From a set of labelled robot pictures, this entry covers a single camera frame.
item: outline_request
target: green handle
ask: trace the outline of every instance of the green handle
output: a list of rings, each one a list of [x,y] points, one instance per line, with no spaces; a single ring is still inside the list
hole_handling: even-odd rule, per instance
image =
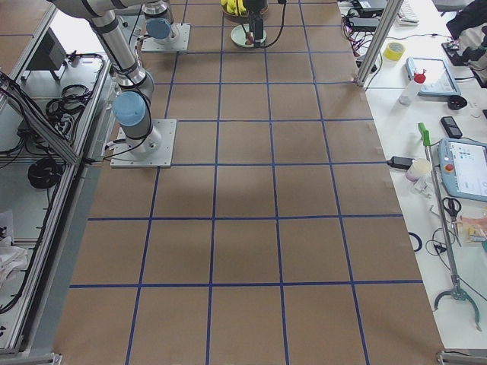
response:
[[[419,132],[421,133],[421,139],[423,140],[423,146],[427,147],[431,144],[429,141],[429,130],[426,129],[424,123],[418,123]]]

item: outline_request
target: plate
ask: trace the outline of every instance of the plate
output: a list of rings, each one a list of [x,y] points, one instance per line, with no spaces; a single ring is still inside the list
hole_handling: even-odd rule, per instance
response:
[[[243,26],[245,27],[245,31],[248,32],[249,24],[244,24]],[[261,43],[263,43],[266,40],[266,37],[267,37],[267,33],[264,30],[264,37]],[[234,29],[231,30],[230,38],[239,47],[253,48],[253,44],[245,44],[247,38],[245,37],[245,33],[241,25],[237,25]]]

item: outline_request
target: electronic device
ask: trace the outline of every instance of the electronic device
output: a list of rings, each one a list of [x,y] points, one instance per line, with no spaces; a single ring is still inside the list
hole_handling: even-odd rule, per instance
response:
[[[375,17],[347,17],[345,21],[355,32],[374,32],[379,26]]]
[[[426,70],[426,81],[419,91],[419,95],[423,97],[449,97],[462,94],[455,77],[443,59],[409,57],[406,60],[406,70],[409,80],[414,77],[415,71]]]
[[[455,122],[455,119],[452,116],[444,116],[440,119],[440,122],[448,137],[455,139],[462,138],[462,131],[460,131],[457,122]]]
[[[448,194],[487,202],[487,144],[444,138],[438,156]]]
[[[382,15],[387,0],[352,0],[352,5],[360,17],[377,17]]]
[[[408,170],[414,160],[408,157],[392,156],[390,160],[387,161],[387,165],[394,167],[396,169]]]
[[[404,27],[416,27],[419,24],[418,15],[412,10],[409,0],[404,0],[397,12],[396,21]]]

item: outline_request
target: white table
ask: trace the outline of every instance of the white table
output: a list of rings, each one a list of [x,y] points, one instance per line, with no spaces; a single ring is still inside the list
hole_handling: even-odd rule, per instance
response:
[[[401,38],[413,34],[430,33],[449,34],[439,13],[429,0],[409,0],[409,2],[419,16],[420,24],[417,27],[394,25],[390,31],[391,37]],[[481,89],[476,80],[458,83],[469,105],[456,112],[447,108],[446,100],[419,97],[409,107],[397,103],[399,95],[409,82],[404,67],[406,58],[415,56],[447,59],[441,48],[441,43],[445,40],[446,38],[442,36],[415,36],[400,40],[399,42],[406,47],[405,54],[397,62],[384,58],[379,74],[367,91],[367,99],[387,158],[393,155],[425,157],[417,125],[419,122],[425,123],[430,131],[431,141],[438,141],[447,137],[440,124],[442,116],[453,116],[464,136],[487,142],[487,119],[482,114],[482,109],[487,109],[487,90]],[[384,47],[390,41],[393,40],[386,40]],[[456,78],[472,76],[472,72],[466,67],[451,66],[450,68]],[[412,183],[405,178],[404,171],[391,169],[390,174],[404,213],[406,226],[409,231],[417,233],[425,243],[433,231],[441,226],[439,218],[429,211],[432,205],[434,211],[438,211],[433,190],[431,189],[432,196],[427,198],[412,188]],[[486,203],[465,199],[461,199],[461,202],[463,209],[460,214],[467,217],[481,217],[487,212],[484,210],[487,207]],[[437,238],[442,240],[442,233],[439,233]],[[466,243],[463,240],[463,247],[454,245],[454,252],[460,276],[482,294],[487,294],[487,253],[483,252],[480,244]],[[446,253],[443,256],[447,263]],[[436,296],[453,287],[450,272],[438,257],[429,255],[424,247],[416,253],[416,258],[433,309]],[[463,283],[461,287],[476,301],[481,316],[480,326],[483,327],[484,332],[476,330],[473,308],[469,303],[444,297],[441,299],[438,311],[434,312],[441,340],[444,346],[450,349],[487,349],[487,302]]]

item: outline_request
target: light blue joint cap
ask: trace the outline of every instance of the light blue joint cap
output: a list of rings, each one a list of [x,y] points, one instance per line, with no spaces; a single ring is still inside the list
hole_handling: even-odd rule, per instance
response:
[[[149,19],[145,24],[149,36],[156,40],[164,40],[170,35],[170,23],[163,17]]]
[[[138,125],[144,119],[145,109],[144,99],[134,91],[121,93],[113,101],[113,114],[125,127]]]

